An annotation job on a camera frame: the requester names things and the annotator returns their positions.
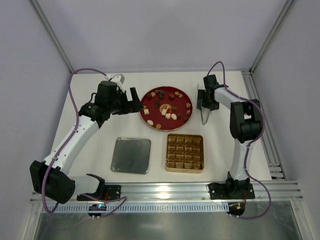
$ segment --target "round red tray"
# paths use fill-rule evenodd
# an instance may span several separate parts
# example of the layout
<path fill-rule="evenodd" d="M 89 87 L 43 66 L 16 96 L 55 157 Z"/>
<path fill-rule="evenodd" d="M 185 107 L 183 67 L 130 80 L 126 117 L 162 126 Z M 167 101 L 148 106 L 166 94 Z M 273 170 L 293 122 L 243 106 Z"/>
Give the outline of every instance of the round red tray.
<path fill-rule="evenodd" d="M 151 94 L 152 92 L 155 92 L 155 90 L 164 90 L 164 98 L 159 98 L 159 93 L 156 94 L 154 97 L 147 97 L 147 94 Z M 179 92 L 183 95 L 182 98 L 179 98 L 178 96 L 174 95 L 174 99 L 171 99 L 169 97 L 170 94 L 175 94 L 175 92 Z M 158 107 L 155 107 L 156 100 L 160 101 L 160 105 Z M 190 98 L 187 94 L 185 94 L 182 90 L 172 87 L 172 86 L 160 86 L 154 89 L 151 89 L 148 91 L 143 98 L 141 99 L 141 102 L 146 108 L 149 110 L 149 114 L 145 114 L 144 110 L 140 111 L 140 114 L 142 116 L 143 121 L 150 126 L 153 129 L 160 130 L 160 131 L 173 131 L 181 128 L 183 125 L 185 125 L 193 112 L 193 106 Z M 178 114 L 181 113 L 181 117 L 177 120 L 173 120 L 172 118 L 166 119 L 165 116 L 162 116 L 160 112 L 160 107 L 163 104 L 168 104 L 171 107 L 176 107 L 176 110 L 171 110 L 172 114 Z M 147 123 L 148 120 L 153 121 L 153 126 L 149 125 Z M 157 129 L 156 125 L 160 124 L 161 129 Z"/>

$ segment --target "square compartment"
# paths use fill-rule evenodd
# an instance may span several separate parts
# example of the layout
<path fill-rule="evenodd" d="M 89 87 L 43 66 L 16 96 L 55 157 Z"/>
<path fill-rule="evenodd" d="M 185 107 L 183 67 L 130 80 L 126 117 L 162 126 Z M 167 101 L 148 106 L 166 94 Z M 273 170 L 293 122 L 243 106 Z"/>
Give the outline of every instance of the square compartment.
<path fill-rule="evenodd" d="M 186 144 L 192 144 L 192 139 L 193 139 L 192 136 L 186 136 L 184 141 L 185 141 Z"/>
<path fill-rule="evenodd" d="M 185 150 L 185 145 L 184 145 L 184 144 L 178 143 L 178 144 L 176 145 L 176 151 L 177 151 L 177 152 L 183 152 L 184 150 Z"/>
<path fill-rule="evenodd" d="M 169 135 L 168 136 L 168 142 L 169 143 L 175 143 L 176 142 L 176 136 L 175 135 Z"/>
<path fill-rule="evenodd" d="M 176 136 L 176 142 L 179 144 L 183 144 L 185 142 L 185 136 Z"/>
<path fill-rule="evenodd" d="M 200 162 L 201 156 L 199 153 L 195 153 L 192 156 L 192 160 L 196 161 L 196 162 Z"/>
<path fill-rule="evenodd" d="M 186 161 L 192 162 L 192 155 L 186 154 L 186 155 L 184 156 L 184 159 L 185 159 Z"/>
<path fill-rule="evenodd" d="M 200 153 L 200 146 L 195 146 L 195 147 L 193 148 L 193 152 L 194 152 L 195 154 L 199 154 L 199 153 Z"/>
<path fill-rule="evenodd" d="M 186 144 L 184 150 L 185 150 L 187 153 L 191 153 L 192 150 L 193 150 L 193 146 L 192 146 L 191 144 Z"/>
<path fill-rule="evenodd" d="M 193 163 L 193 169 L 197 169 L 197 170 L 201 169 L 200 168 L 200 162 L 194 162 Z"/>
<path fill-rule="evenodd" d="M 169 153 L 167 157 L 168 159 L 175 159 L 176 155 L 174 153 Z"/>
<path fill-rule="evenodd" d="M 177 159 L 175 161 L 175 167 L 177 169 L 183 169 L 184 168 L 184 160 L 183 159 Z"/>
<path fill-rule="evenodd" d="M 167 162 L 166 162 L 166 166 L 167 166 L 168 168 L 174 168 L 175 165 L 176 165 L 176 163 L 175 163 L 174 161 L 167 161 Z"/>
<path fill-rule="evenodd" d="M 179 154 L 179 153 L 177 153 L 176 154 L 176 159 L 179 159 L 179 160 L 183 160 L 184 159 L 184 155 L 183 154 Z"/>
<path fill-rule="evenodd" d="M 169 152 L 175 152 L 175 151 L 176 151 L 176 144 L 174 144 L 174 143 L 169 143 L 169 144 L 168 144 L 168 151 L 169 151 Z"/>
<path fill-rule="evenodd" d="M 202 140 L 201 137 L 195 136 L 195 137 L 193 137 L 193 144 L 194 145 L 200 145 L 201 144 L 201 140 Z"/>
<path fill-rule="evenodd" d="M 192 169 L 192 161 L 185 161 L 183 166 L 185 169 Z"/>

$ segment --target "white wall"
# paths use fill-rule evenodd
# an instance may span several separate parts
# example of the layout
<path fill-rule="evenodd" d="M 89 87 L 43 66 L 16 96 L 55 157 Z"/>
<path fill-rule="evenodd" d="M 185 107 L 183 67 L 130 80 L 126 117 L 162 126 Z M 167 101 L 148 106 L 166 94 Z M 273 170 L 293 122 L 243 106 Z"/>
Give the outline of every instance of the white wall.
<path fill-rule="evenodd" d="M 20 237 L 33 190 L 29 166 L 47 155 L 68 71 L 27 0 L 0 2 L 0 239 Z"/>
<path fill-rule="evenodd" d="M 320 1 L 297 1 L 255 73 L 283 157 L 320 229 Z"/>
<path fill-rule="evenodd" d="M 286 0 L 39 0 L 75 69 L 251 67 Z"/>

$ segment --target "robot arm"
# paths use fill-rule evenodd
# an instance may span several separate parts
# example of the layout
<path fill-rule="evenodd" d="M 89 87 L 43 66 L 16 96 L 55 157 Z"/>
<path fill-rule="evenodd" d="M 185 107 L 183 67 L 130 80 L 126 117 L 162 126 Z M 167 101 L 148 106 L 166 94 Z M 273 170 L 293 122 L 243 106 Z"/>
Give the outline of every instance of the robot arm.
<path fill-rule="evenodd" d="M 69 178 L 70 168 L 87 141 L 101 128 L 110 115 L 124 115 L 137 113 L 143 105 L 134 87 L 130 88 L 132 101 L 128 101 L 123 90 L 123 75 L 116 75 L 112 81 L 102 81 L 98 85 L 94 102 L 84 104 L 78 115 L 78 129 L 73 137 L 63 147 L 56 161 L 52 165 L 45 184 L 45 196 L 64 204 L 73 195 L 88 194 L 101 199 L 105 194 L 105 180 L 93 174 Z M 70 134 L 75 131 L 74 125 L 59 146 L 47 156 L 43 162 L 34 161 L 30 166 L 30 173 L 34 191 L 41 193 L 41 187 L 48 165 L 58 149 L 66 142 Z"/>
<path fill-rule="evenodd" d="M 243 192 L 250 188 L 250 179 L 244 169 L 244 163 L 246 159 L 246 166 L 249 168 L 255 143 L 250 145 L 246 158 L 247 146 L 262 131 L 263 119 L 251 103 L 235 97 L 230 93 L 229 87 L 225 89 L 224 85 L 220 85 L 215 75 L 206 76 L 203 81 L 205 90 L 198 90 L 197 109 L 206 108 L 214 111 L 222 104 L 230 110 L 230 133 L 234 138 L 234 152 L 232 166 L 223 187 L 226 198 L 241 199 Z M 252 101 L 260 107 L 257 99 Z"/>

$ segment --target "white table surface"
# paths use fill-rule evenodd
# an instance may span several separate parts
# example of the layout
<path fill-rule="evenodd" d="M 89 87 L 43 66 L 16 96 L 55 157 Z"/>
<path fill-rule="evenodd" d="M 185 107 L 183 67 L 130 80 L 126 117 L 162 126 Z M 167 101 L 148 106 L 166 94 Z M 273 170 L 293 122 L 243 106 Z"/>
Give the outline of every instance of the white table surface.
<path fill-rule="evenodd" d="M 215 72 L 217 80 L 223 83 L 222 72 Z M 146 72 L 125 73 L 124 88 L 131 100 L 129 88 L 136 87 L 141 99 L 150 89 L 172 86 L 184 91 L 191 99 L 193 113 L 189 122 L 176 131 L 158 131 L 143 122 L 140 113 L 112 115 L 101 129 L 86 143 L 71 167 L 69 176 L 95 174 L 110 183 L 154 183 L 154 182 L 217 182 L 227 177 L 234 152 L 234 139 L 229 130 L 230 111 L 220 105 L 213 111 L 206 126 L 202 126 L 200 111 L 196 109 L 197 84 L 203 86 L 206 72 Z M 76 74 L 71 89 L 78 109 L 97 92 L 98 84 L 103 81 L 101 74 Z M 227 71 L 226 81 L 230 88 L 240 96 L 248 97 L 240 71 Z M 59 126 L 55 135 L 54 149 L 75 121 L 75 112 L 70 96 L 67 95 Z M 204 170 L 201 174 L 175 173 L 165 170 L 167 135 L 202 135 L 204 142 Z M 119 137 L 146 138 L 151 140 L 149 170 L 147 174 L 112 172 L 111 162 L 116 139 Z M 266 156 L 259 140 L 253 149 L 249 168 L 253 177 L 271 180 Z"/>

